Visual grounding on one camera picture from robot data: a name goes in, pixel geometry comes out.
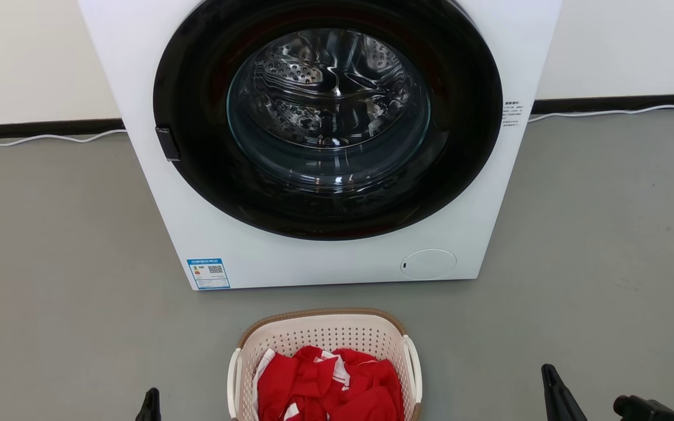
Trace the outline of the cream plastic laundry basket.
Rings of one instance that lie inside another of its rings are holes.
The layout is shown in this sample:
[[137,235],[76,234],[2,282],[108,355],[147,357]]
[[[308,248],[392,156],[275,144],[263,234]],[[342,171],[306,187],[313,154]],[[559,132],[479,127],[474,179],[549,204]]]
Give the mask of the cream plastic laundry basket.
[[300,347],[348,348],[390,360],[404,400],[404,421],[422,414],[422,366],[407,329],[388,312],[369,308],[311,309],[263,318],[241,336],[228,364],[227,406],[231,421],[258,421],[255,371],[268,349],[291,357]]

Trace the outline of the small printed text sticker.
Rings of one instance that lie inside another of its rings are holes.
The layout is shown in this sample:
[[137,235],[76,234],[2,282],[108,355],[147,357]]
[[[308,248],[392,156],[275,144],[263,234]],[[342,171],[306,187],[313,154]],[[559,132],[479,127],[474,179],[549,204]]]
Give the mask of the small printed text sticker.
[[521,101],[505,101],[502,111],[502,127],[519,127],[526,111],[526,103]]

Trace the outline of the red and white clothing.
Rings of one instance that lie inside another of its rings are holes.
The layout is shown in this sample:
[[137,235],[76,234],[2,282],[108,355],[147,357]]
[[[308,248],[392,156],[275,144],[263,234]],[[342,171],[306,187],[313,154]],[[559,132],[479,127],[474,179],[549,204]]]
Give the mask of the red and white clothing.
[[401,381],[390,360],[347,348],[268,349],[252,379],[255,421],[404,421]]

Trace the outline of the steel washer drum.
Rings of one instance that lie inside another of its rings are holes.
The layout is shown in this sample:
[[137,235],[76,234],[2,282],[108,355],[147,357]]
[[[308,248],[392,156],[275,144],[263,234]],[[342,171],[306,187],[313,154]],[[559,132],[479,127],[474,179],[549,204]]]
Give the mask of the steel washer drum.
[[347,185],[387,176],[417,152],[430,99],[419,69],[367,34],[325,27],[260,48],[228,89],[241,151],[276,178]]

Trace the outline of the round black washer door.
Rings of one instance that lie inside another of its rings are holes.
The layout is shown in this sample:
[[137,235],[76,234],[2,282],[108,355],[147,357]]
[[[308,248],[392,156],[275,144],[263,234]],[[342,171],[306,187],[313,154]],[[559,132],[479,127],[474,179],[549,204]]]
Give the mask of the round black washer door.
[[[325,27],[382,40],[424,78],[427,134],[385,177],[347,185],[276,178],[233,138],[228,89],[245,61],[281,36]],[[176,170],[215,208],[281,236],[343,241],[412,226],[468,189],[497,143],[503,93],[492,48],[454,0],[204,0],[161,55],[153,116],[174,136]]]

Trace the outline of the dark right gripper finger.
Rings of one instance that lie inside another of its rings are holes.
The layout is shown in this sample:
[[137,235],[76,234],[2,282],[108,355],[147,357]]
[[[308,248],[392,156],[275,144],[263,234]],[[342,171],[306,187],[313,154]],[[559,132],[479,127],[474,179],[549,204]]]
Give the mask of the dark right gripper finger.
[[637,395],[620,395],[613,403],[613,410],[621,421],[674,421],[674,410]]
[[586,415],[552,364],[541,366],[546,421],[586,421]]

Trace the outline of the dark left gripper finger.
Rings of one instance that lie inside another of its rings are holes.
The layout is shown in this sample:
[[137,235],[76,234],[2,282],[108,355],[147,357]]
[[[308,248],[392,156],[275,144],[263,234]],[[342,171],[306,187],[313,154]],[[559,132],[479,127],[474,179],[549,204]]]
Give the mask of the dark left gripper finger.
[[160,391],[157,388],[147,390],[135,421],[161,421]]

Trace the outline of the round white filter cover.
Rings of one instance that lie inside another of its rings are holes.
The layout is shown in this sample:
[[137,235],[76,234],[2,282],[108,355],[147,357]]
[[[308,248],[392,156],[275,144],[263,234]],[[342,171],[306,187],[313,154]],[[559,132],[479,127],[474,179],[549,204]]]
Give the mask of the round white filter cover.
[[409,279],[427,281],[450,274],[456,264],[457,258],[449,251],[420,250],[406,256],[400,269]]

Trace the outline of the blue energy label sticker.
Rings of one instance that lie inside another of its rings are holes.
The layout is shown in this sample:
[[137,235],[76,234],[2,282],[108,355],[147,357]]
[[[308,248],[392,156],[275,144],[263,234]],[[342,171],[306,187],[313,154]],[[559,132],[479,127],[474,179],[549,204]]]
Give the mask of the blue energy label sticker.
[[196,291],[230,289],[228,275],[220,258],[187,260],[190,283]]

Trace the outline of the white front-load washing machine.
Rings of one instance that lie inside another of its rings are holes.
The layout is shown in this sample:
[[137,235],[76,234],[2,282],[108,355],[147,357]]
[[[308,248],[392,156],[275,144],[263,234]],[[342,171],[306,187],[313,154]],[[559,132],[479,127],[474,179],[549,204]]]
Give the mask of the white front-load washing machine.
[[454,270],[441,279],[476,279],[532,112],[562,0],[454,0],[494,52],[503,73],[503,104],[526,103],[525,117],[519,127],[501,126],[490,159],[449,205],[396,232],[343,241],[281,236],[231,218],[201,197],[166,160],[155,131],[153,84],[171,36],[203,1],[78,0],[189,283],[187,260],[211,258],[222,259],[230,289],[415,281],[400,266],[420,250],[446,250],[457,258]]

